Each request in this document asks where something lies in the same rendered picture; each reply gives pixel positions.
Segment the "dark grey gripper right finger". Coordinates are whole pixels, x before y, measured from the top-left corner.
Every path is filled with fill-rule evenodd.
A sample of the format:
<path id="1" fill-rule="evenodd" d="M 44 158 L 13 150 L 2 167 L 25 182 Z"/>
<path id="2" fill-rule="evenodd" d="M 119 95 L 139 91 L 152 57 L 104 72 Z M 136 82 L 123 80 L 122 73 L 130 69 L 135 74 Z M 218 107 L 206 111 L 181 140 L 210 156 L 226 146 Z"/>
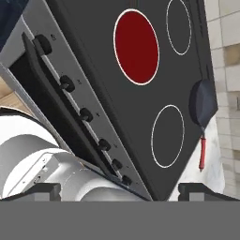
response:
<path id="1" fill-rule="evenodd" d="M 239 199 L 216 193 L 202 183 L 180 183 L 178 185 L 179 202 L 234 201 Z"/>

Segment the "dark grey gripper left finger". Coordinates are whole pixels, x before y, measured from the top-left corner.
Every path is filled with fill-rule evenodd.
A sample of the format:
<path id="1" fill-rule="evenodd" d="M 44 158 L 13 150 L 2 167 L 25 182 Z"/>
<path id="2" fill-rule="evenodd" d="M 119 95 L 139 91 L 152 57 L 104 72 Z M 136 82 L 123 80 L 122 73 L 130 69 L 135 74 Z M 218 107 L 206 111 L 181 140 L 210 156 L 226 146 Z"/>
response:
<path id="1" fill-rule="evenodd" d="M 59 183 L 38 183 L 25 192 L 1 199 L 1 202 L 60 202 Z"/>

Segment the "black stove knob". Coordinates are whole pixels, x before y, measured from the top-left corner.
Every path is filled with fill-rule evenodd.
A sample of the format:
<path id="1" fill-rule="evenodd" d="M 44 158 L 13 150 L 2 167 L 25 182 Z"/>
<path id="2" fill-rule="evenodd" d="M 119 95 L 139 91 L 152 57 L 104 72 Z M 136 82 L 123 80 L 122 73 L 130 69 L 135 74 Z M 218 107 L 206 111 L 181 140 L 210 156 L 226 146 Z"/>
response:
<path id="1" fill-rule="evenodd" d="M 91 114 L 91 112 L 88 109 L 81 108 L 80 109 L 80 118 L 83 121 L 91 122 L 93 120 L 93 115 Z"/>
<path id="2" fill-rule="evenodd" d="M 50 41 L 43 35 L 36 35 L 33 43 L 40 55 L 48 55 L 53 51 Z"/>
<path id="3" fill-rule="evenodd" d="M 128 176 L 123 175 L 122 176 L 122 183 L 129 187 L 132 183 L 132 180 Z"/>
<path id="4" fill-rule="evenodd" d="M 60 88 L 71 93 L 75 90 L 75 85 L 73 81 L 67 75 L 63 75 L 60 79 Z"/>
<path id="5" fill-rule="evenodd" d="M 100 139 L 98 141 L 98 148 L 101 151 L 109 151 L 111 149 L 111 145 L 105 139 Z"/>
<path id="6" fill-rule="evenodd" d="M 119 171 L 119 170 L 121 170 L 121 169 L 123 168 L 123 165 L 122 165 L 122 163 L 121 163 L 119 160 L 114 159 L 114 160 L 112 161 L 112 167 L 113 167 L 116 171 Z"/>

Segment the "black and silver stove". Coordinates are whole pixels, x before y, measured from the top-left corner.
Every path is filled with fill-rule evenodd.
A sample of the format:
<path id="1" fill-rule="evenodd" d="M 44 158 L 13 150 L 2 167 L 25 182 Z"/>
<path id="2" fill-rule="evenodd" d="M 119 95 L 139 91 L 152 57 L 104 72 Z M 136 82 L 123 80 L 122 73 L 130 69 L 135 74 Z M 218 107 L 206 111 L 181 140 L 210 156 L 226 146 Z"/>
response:
<path id="1" fill-rule="evenodd" d="M 188 161 L 200 162 L 201 131 L 190 118 L 193 85 L 214 84 L 204 0 L 0 0 L 0 62 L 5 68 L 45 36 L 38 55 L 63 90 L 124 188 L 147 201 L 166 201 Z M 126 175 L 132 183 L 122 183 Z"/>

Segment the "dark glass oven door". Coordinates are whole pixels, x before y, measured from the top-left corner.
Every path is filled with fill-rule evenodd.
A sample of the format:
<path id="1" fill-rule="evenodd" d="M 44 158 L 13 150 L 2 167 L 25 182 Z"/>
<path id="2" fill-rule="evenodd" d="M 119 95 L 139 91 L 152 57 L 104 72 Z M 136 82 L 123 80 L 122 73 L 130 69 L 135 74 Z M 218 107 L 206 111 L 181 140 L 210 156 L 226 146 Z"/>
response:
<path id="1" fill-rule="evenodd" d="M 61 146 L 82 158 L 89 169 L 99 168 L 108 180 L 121 185 L 111 164 L 36 53 L 23 52 L 10 68 L 5 68 L 1 62 L 0 68 L 11 79 L 10 84 L 24 94 L 30 110 Z"/>

